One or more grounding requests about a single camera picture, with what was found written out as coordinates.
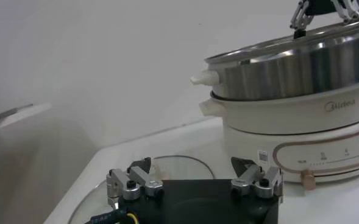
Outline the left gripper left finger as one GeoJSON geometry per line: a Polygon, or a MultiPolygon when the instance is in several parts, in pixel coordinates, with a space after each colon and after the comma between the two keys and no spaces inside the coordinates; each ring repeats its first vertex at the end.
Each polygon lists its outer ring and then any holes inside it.
{"type": "Polygon", "coordinates": [[[126,170],[110,169],[106,175],[107,203],[115,209],[120,198],[137,201],[142,197],[161,200],[164,196],[163,181],[150,174],[150,157],[134,161],[126,170]]]}

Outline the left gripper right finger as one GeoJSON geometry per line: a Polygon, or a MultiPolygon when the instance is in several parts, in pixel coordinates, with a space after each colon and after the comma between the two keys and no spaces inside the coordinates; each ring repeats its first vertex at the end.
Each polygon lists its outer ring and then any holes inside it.
{"type": "Polygon", "coordinates": [[[264,170],[253,160],[231,157],[230,162],[237,177],[230,180],[230,196],[234,203],[254,195],[261,200],[271,200],[276,197],[282,204],[284,174],[278,167],[264,170]]]}

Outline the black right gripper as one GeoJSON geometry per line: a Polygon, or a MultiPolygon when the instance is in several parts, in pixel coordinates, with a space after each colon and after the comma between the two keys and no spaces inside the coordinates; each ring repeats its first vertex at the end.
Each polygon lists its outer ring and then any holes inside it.
{"type": "Polygon", "coordinates": [[[359,21],[359,0],[301,0],[293,13],[290,28],[293,38],[306,36],[314,16],[337,12],[344,23],[359,21]]]}

